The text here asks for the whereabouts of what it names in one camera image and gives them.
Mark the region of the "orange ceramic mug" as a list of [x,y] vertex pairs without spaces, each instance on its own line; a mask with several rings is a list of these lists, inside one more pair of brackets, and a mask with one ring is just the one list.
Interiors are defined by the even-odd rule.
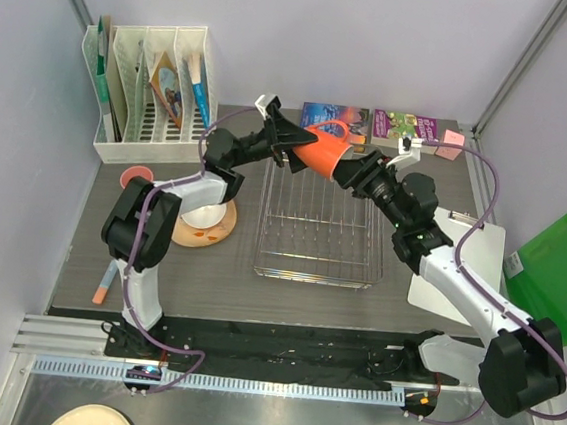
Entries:
[[[323,130],[323,127],[328,124],[339,127],[340,134],[332,135]],[[343,159],[350,159],[354,153],[352,144],[348,142],[347,124],[340,120],[328,120],[307,126],[306,130],[316,135],[317,140],[311,144],[295,147],[292,151],[307,168],[314,170],[327,180],[332,180],[337,164]]]

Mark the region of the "orange ceramic bowl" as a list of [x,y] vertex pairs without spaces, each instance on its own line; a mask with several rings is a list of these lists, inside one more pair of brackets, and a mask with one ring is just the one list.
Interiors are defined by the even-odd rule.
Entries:
[[207,205],[184,213],[182,221],[192,228],[199,230],[214,227],[224,218],[227,206],[225,204]]

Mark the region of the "beige bird-painted plate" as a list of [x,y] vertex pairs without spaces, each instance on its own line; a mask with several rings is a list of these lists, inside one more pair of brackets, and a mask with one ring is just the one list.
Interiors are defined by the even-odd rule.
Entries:
[[182,221],[181,216],[177,218],[171,240],[179,246],[194,248],[211,246],[224,240],[231,234],[236,226],[237,207],[234,201],[226,202],[226,214],[224,218],[214,227],[199,230],[192,228]]

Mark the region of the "pink plastic cup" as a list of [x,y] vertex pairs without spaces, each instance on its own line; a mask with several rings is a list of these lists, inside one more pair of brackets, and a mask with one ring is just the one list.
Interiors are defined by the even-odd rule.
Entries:
[[128,167],[123,173],[120,175],[120,187],[124,189],[127,187],[129,182],[131,182],[134,178],[142,178],[149,182],[154,181],[154,173],[150,170],[150,168],[146,166],[135,165],[132,167]]

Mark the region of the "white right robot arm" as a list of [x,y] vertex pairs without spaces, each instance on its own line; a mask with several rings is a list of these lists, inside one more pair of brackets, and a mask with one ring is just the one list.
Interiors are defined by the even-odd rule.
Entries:
[[567,391],[562,337],[549,318],[533,320],[509,303],[460,260],[453,241],[435,221],[433,179],[410,173],[403,180],[376,151],[340,161],[335,182],[371,200],[395,226],[394,251],[417,276],[435,287],[476,331],[481,346],[433,335],[401,356],[405,376],[423,381],[435,372],[478,387],[503,418]]

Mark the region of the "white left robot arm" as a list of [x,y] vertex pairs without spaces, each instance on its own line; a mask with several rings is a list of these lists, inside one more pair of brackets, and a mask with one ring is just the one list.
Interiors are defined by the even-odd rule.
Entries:
[[318,141],[318,136],[290,122],[275,95],[261,96],[255,109],[263,128],[242,137],[225,127],[228,114],[209,125],[199,139],[199,169],[174,180],[129,181],[102,227],[101,239],[119,265],[123,320],[133,330],[128,344],[142,359],[164,348],[158,327],[163,309],[158,294],[158,269],[171,244],[180,216],[205,206],[233,200],[245,177],[241,165],[271,159],[281,165],[285,153]]

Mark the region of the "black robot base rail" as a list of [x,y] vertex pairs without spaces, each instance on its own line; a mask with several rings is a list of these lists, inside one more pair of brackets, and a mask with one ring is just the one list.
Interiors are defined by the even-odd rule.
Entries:
[[412,334],[163,317],[153,346],[131,326],[105,321],[105,355],[190,367],[203,375],[386,391],[395,382],[456,386],[415,357]]

